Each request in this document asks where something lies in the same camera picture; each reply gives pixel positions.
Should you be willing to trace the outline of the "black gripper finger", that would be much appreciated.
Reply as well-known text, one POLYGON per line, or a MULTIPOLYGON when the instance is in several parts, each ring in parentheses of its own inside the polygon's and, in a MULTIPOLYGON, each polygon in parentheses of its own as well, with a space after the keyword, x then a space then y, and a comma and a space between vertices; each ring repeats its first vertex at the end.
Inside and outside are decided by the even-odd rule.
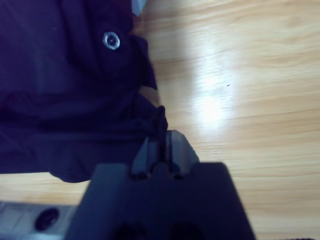
POLYGON ((131 166, 133 180, 146 180, 153 175, 154 168, 161 162, 160 143, 147 137, 131 166))
POLYGON ((165 162, 175 179, 183 179, 200 160, 183 133, 169 130, 166 133, 165 162))

